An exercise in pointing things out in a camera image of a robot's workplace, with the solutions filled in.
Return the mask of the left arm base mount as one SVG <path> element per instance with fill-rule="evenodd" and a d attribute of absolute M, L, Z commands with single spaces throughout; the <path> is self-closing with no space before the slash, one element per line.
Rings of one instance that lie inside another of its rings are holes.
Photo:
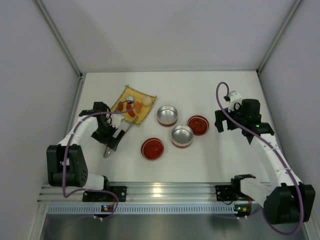
<path fill-rule="evenodd" d="M 98 191 L 85 191 L 82 195 L 82 201 L 85 203 L 102 202 L 125 202 L 127 197 L 127 187 L 124 185 L 110 186 L 111 193 Z"/>

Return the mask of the round white bun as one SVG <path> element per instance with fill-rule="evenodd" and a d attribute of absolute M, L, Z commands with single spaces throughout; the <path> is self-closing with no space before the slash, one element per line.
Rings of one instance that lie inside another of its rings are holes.
<path fill-rule="evenodd" d="M 145 96 L 142 100 L 141 103 L 143 106 L 148 107 L 151 106 L 153 103 L 153 99 L 150 96 Z"/>

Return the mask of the rice ball with seaweed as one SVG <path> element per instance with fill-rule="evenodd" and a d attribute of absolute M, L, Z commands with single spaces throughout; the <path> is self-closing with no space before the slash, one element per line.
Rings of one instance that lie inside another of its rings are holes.
<path fill-rule="evenodd" d="M 126 100 L 127 100 L 129 103 L 133 103 L 133 102 L 135 101 L 133 96 L 127 96 L 127 97 L 126 97 Z"/>

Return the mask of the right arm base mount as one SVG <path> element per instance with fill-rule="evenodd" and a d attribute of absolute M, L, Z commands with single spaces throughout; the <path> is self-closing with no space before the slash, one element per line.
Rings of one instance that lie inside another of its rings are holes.
<path fill-rule="evenodd" d="M 241 181 L 255 179 L 252 174 L 236 175 L 230 180 L 230 184 L 216 185 L 215 194 L 218 202 L 248 201 L 249 197 L 241 192 Z"/>

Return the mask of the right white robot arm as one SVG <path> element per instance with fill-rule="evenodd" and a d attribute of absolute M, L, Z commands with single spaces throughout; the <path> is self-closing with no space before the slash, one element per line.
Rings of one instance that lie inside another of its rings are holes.
<path fill-rule="evenodd" d="M 278 147 L 271 125 L 262 122 L 261 104 L 257 99 L 243 99 L 234 94 L 224 98 L 229 106 L 215 111 L 215 127 L 219 133 L 241 129 L 248 144 L 256 151 L 268 175 L 271 188 L 261 185 L 251 174 L 233 178 L 236 191 L 251 197 L 263 207 L 272 225 L 307 222 L 310 219 L 316 192 L 295 175 Z"/>

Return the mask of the orange fried piece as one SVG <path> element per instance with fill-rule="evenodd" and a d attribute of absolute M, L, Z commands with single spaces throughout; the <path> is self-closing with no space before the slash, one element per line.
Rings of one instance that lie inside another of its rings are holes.
<path fill-rule="evenodd" d="M 135 102 L 135 110 L 136 110 L 136 113 L 139 114 L 142 110 L 142 107 L 143 107 L 143 104 L 139 101 L 136 101 Z"/>

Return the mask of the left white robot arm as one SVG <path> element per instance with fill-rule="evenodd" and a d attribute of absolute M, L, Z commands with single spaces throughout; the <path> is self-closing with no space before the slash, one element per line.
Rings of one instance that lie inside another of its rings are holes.
<path fill-rule="evenodd" d="M 46 150 L 49 185 L 108 190 L 110 183 L 106 176 L 89 173 L 83 148 L 89 139 L 94 139 L 106 147 L 105 157 L 115 152 L 125 134 L 119 130 L 123 121 L 122 114 L 112 113 L 103 102 L 95 102 L 93 109 L 82 110 L 65 138 Z"/>

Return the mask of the metal tongs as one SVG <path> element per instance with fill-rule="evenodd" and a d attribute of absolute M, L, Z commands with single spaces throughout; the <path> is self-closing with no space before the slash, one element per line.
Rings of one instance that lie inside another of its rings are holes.
<path fill-rule="evenodd" d="M 130 123 L 130 125 L 129 125 L 128 128 L 124 131 L 124 134 L 123 134 L 122 136 L 124 136 L 124 135 L 132 128 L 132 126 L 134 126 L 134 125 L 136 124 L 138 118 L 139 118 L 138 116 L 136 116 L 136 117 L 134 118 L 134 120 Z M 107 147 L 105 148 L 103 157 L 104 157 L 104 158 L 107 158 L 112 151 L 114 151 L 114 150 L 111 149 L 111 148 L 109 148 L 109 147 L 107 146 Z"/>

